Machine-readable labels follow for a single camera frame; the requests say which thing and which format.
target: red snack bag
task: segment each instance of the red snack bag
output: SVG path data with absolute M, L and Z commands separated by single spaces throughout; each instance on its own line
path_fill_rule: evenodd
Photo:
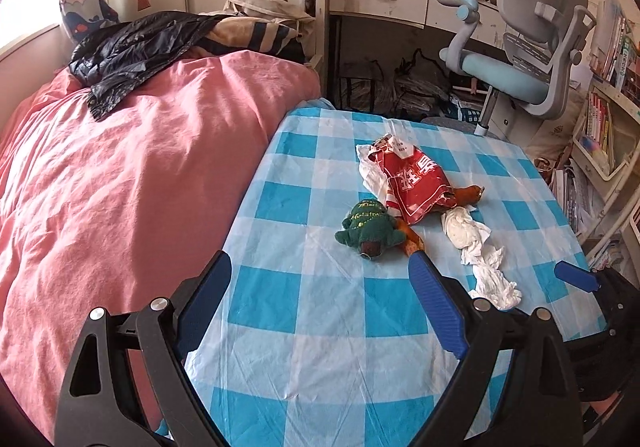
M 386 134 L 373 144 L 369 158 L 380 166 L 389 183 L 386 206 L 409 225 L 420 221 L 433 205 L 456 206 L 456 198 L 442 168 L 420 148 Z

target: green stuffed turtle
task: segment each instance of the green stuffed turtle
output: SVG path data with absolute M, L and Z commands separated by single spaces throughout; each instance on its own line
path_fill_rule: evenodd
M 397 230 L 396 218 L 373 198 L 364 199 L 353 207 L 342 226 L 344 230 L 335 233 L 336 241 L 358 249 L 365 259 L 378 257 L 385 249 L 406 240 L 406 234 Z

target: metal screw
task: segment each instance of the metal screw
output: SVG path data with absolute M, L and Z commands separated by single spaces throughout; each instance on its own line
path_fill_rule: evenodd
M 476 299 L 474 308 L 479 312 L 488 312 L 491 309 L 491 303 L 487 299 Z
M 89 313 L 89 317 L 92 321 L 98 321 L 104 317 L 104 308 L 94 308 Z
M 167 299 L 159 297 L 158 299 L 153 299 L 150 306 L 154 312 L 159 312 L 160 310 L 164 310 L 168 304 L 169 301 Z
M 546 308 L 538 308 L 536 310 L 536 315 L 538 316 L 538 319 L 543 321 L 548 321 L 551 318 L 551 312 Z

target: desk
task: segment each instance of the desk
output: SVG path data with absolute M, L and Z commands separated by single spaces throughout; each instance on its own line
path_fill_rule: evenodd
M 463 22 L 456 17 L 455 8 L 441 5 L 437 0 L 328 0 L 330 19 L 329 40 L 337 47 L 329 51 L 328 91 L 334 93 L 334 80 L 340 69 L 340 46 L 342 45 L 341 27 L 343 16 L 356 16 L 390 21 L 408 26 L 425 28 L 434 27 L 447 32 L 457 33 Z M 472 39 L 492 50 L 503 50 L 502 36 L 508 28 L 502 20 L 497 6 L 479 1 L 480 24 L 472 35 Z M 490 131 L 506 140 L 513 131 L 514 122 L 519 111 L 511 102 L 502 99 L 494 110 Z

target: desk chair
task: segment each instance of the desk chair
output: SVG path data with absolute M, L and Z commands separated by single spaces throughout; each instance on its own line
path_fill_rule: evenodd
M 504 34 L 511 64 L 464 49 L 481 21 L 478 1 L 437 1 L 456 7 L 456 16 L 464 22 L 449 47 L 440 51 L 440 58 L 449 70 L 477 77 L 492 87 L 475 134 L 487 133 L 500 93 L 539 118 L 553 120 L 564 113 L 571 66 L 582 60 L 587 34 L 596 25 L 587 10 L 588 0 L 498 0 L 505 23 L 521 35 Z

